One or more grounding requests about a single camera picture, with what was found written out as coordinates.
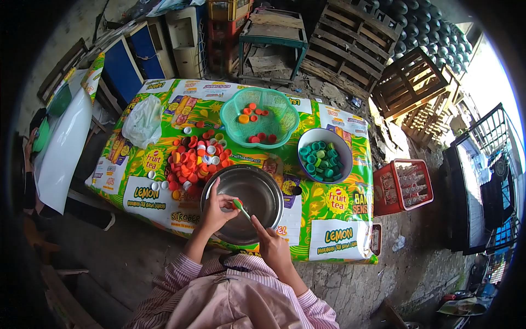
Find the person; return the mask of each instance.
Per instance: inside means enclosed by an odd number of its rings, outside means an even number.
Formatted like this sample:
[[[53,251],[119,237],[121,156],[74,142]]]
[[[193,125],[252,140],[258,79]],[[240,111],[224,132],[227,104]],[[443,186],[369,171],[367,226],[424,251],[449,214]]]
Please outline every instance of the person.
[[[287,241],[252,215],[262,258],[231,253],[201,265],[208,239],[240,210],[210,189],[204,216],[183,251],[152,282],[124,328],[339,328],[336,313],[296,272]]]

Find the crate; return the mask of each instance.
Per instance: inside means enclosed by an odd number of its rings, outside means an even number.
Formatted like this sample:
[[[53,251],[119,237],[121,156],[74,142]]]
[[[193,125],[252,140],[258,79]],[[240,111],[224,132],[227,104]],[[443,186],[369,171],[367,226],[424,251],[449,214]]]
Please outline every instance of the crate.
[[[382,109],[383,117],[392,121],[445,93],[452,79],[448,81],[416,47],[383,71],[372,99]]]
[[[400,24],[365,0],[328,0],[301,68],[367,99],[401,32]]]
[[[407,169],[407,173],[403,174],[401,168],[410,168],[410,166],[414,166],[415,168]],[[404,185],[407,182],[404,182],[403,178],[404,175],[410,176],[411,174],[423,175],[423,178],[416,180],[413,186],[422,186],[425,184],[426,187],[416,193],[409,192],[409,195],[404,196],[407,194],[404,189],[410,187]],[[375,216],[412,210],[433,201],[433,188],[424,160],[394,159],[388,165],[373,172],[372,180],[375,196],[375,208],[373,211]],[[406,204],[405,201],[408,198],[413,198],[414,196],[412,197],[411,195],[415,194],[421,195],[423,197],[422,200],[411,205]]]
[[[233,39],[241,33],[250,14],[241,16],[235,21],[208,21],[208,36],[214,41]]]
[[[248,54],[249,44],[244,44],[244,56]],[[239,64],[239,40],[208,40],[208,67],[212,72],[230,74]]]
[[[208,0],[208,17],[213,21],[235,21],[250,14],[254,0]]]

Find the dirt floor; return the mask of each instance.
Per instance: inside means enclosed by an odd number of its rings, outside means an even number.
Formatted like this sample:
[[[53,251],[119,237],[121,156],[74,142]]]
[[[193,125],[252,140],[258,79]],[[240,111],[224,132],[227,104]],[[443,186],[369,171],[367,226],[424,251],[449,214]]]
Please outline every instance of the dirt floor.
[[[279,71],[273,74],[282,77],[290,75]],[[228,80],[217,75],[205,78]],[[360,108],[355,108],[350,104],[350,95],[329,98],[327,93],[322,92],[323,81],[302,72],[290,86],[272,82],[246,83],[305,98],[320,98],[325,104],[337,103],[341,109],[365,118],[371,125],[369,133],[374,166],[384,164],[387,156],[378,147],[377,141],[379,144],[389,142],[381,136],[381,129],[375,124],[381,120],[374,111],[371,114],[366,100]],[[105,138],[100,134],[90,142],[94,146],[88,149],[95,157],[100,154],[97,148],[104,144]],[[444,247],[446,227],[441,195],[445,191],[438,177],[441,154],[418,150],[408,140],[402,144],[405,150],[396,148],[400,154],[426,160],[435,200],[413,211],[374,219],[375,223],[382,224],[383,232],[378,265],[295,264],[307,286],[335,309],[341,328],[385,327],[387,322],[383,322],[381,315],[373,315],[372,318],[371,315],[386,297],[391,299],[406,320],[429,318],[429,314],[422,316],[418,310],[431,305],[428,308],[433,312],[436,309],[434,305],[444,293],[463,288],[473,263],[473,257],[451,253]],[[82,178],[82,175],[89,175],[92,169],[86,166],[85,170],[77,170],[76,175]],[[84,282],[89,279],[91,288],[82,288],[82,280],[79,280],[76,296],[106,329],[124,324],[139,302],[147,297],[153,277],[179,254],[185,243],[182,238],[123,213],[117,214],[116,223],[108,232],[68,214],[54,218],[46,225],[51,228],[51,239],[62,246],[62,251],[53,259],[55,267],[89,269],[89,273],[82,276]],[[394,252],[391,247],[399,235],[406,238],[405,245]],[[205,253],[205,258],[215,256],[217,253],[212,249]]]

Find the white bowl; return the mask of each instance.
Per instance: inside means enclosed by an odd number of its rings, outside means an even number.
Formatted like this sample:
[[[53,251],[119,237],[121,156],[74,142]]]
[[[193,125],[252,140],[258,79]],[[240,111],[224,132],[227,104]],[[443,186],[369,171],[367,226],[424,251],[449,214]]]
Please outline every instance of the white bowl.
[[[336,180],[334,182],[321,182],[324,184],[338,184],[343,182],[347,179],[347,177],[351,173],[352,169],[352,152],[349,149],[349,146],[347,143],[337,134],[334,132],[323,129],[323,128],[313,128],[310,130],[307,130],[303,133],[303,135],[300,137],[298,141],[298,149],[296,150],[296,153],[298,154],[298,161],[300,164],[301,169],[307,174],[307,176],[315,181],[319,182],[318,180],[314,179],[314,176],[309,174],[307,172],[307,169],[305,169],[305,166],[303,164],[303,161],[301,159],[301,155],[299,154],[299,149],[302,147],[305,147],[307,145],[312,144],[313,142],[317,141],[324,141],[325,143],[334,143],[334,147],[336,151],[340,154],[340,162],[343,165],[343,168],[340,170],[341,178],[339,180]]]

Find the stainless steel bowl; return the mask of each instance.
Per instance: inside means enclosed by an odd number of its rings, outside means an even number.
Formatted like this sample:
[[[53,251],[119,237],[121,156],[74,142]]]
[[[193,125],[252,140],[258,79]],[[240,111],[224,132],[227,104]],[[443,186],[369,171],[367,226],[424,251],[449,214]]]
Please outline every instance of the stainless steel bowl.
[[[276,181],[263,170],[249,165],[234,165],[217,172],[206,184],[201,195],[201,211],[210,194],[210,187],[217,177],[221,182],[217,194],[238,197],[249,215],[255,215],[263,227],[278,227],[283,215],[283,195]],[[228,221],[216,236],[235,245],[250,245],[259,242],[256,230],[243,213]]]

